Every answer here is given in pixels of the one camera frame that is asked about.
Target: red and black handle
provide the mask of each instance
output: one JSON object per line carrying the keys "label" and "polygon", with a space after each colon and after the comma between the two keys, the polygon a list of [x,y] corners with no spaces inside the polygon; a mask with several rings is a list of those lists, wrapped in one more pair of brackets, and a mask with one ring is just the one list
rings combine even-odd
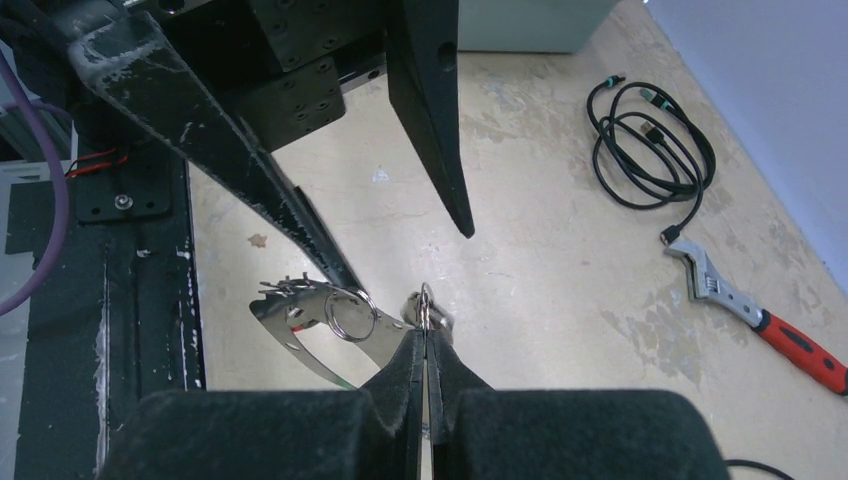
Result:
{"label": "red and black handle", "polygon": [[834,393],[848,396],[848,368],[810,337],[777,315],[763,309],[757,335]]}

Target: metal tool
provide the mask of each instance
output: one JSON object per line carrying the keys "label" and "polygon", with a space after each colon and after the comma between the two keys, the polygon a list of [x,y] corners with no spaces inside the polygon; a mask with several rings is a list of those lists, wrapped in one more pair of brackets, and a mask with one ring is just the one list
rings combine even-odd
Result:
{"label": "metal tool", "polygon": [[[448,341],[452,341],[453,317],[432,301],[432,292],[426,284],[426,292],[422,288],[423,293],[416,292],[407,299],[402,320],[378,309],[362,290],[311,280],[305,273],[303,278],[286,277],[276,284],[262,282],[262,286],[266,289],[259,293],[265,294],[265,299],[250,303],[256,319],[300,363],[343,388],[355,387],[310,352],[298,340],[296,332],[325,324],[340,339],[356,344],[380,368],[389,364],[406,333],[424,324],[443,330]],[[426,314],[407,315],[418,311]]]}
{"label": "metal tool", "polygon": [[848,395],[848,368],[824,348],[777,315],[760,308],[718,273],[707,252],[690,240],[678,240],[665,253],[686,264],[691,300],[717,303],[735,313],[775,350],[834,393]]}

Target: adjustable wrench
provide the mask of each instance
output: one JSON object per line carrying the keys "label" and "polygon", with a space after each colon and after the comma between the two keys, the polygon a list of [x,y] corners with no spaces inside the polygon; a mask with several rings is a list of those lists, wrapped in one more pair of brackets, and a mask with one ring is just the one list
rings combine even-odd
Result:
{"label": "adjustable wrench", "polygon": [[686,264],[691,300],[717,303],[735,313],[796,367],[834,393],[848,396],[848,369],[800,330],[760,308],[753,298],[722,278],[700,245],[677,240],[666,247],[665,253]]}

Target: cable connector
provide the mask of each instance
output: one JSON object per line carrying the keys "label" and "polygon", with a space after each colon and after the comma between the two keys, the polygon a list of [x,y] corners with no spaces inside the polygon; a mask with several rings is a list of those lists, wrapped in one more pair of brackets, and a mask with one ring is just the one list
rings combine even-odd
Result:
{"label": "cable connector", "polygon": [[611,75],[607,77],[607,88],[612,88],[625,80],[627,80],[627,74],[624,72]]}
{"label": "cable connector", "polygon": [[660,233],[660,240],[662,240],[663,245],[671,245],[672,242],[677,240],[677,237],[680,236],[681,228],[677,225],[672,225]]}
{"label": "cable connector", "polygon": [[665,142],[665,135],[663,135],[659,128],[653,126],[651,122],[643,123],[639,126],[639,131],[655,145],[660,145]]}
{"label": "cable connector", "polygon": [[642,96],[645,100],[651,102],[651,105],[660,108],[662,110],[673,110],[674,107],[671,106],[671,103],[665,99],[662,95],[658,93],[654,93],[647,88],[640,88],[639,95]]}

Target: table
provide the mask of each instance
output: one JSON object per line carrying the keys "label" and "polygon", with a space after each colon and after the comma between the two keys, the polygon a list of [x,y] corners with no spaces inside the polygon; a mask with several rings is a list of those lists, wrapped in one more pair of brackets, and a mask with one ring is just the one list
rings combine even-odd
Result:
{"label": "table", "polygon": [[[457,353],[495,388],[673,390],[701,411],[726,457],[796,478],[844,476],[844,399],[728,312],[689,302],[683,264],[662,254],[658,233],[690,206],[633,212],[600,189],[585,99],[619,71],[668,90],[715,147],[716,181],[684,235],[738,288],[848,361],[848,322],[837,316],[848,301],[638,2],[620,4],[578,54],[460,56],[470,240],[443,209],[385,79],[347,95],[344,118],[275,157],[377,305],[395,313],[429,282],[456,316]],[[627,106],[645,102],[634,95]],[[320,278],[317,269],[197,170],[192,189],[209,388],[332,388],[247,309],[259,281]],[[346,360],[355,348],[313,340],[328,347],[327,363],[359,365]],[[350,376],[364,381],[369,368]]]}

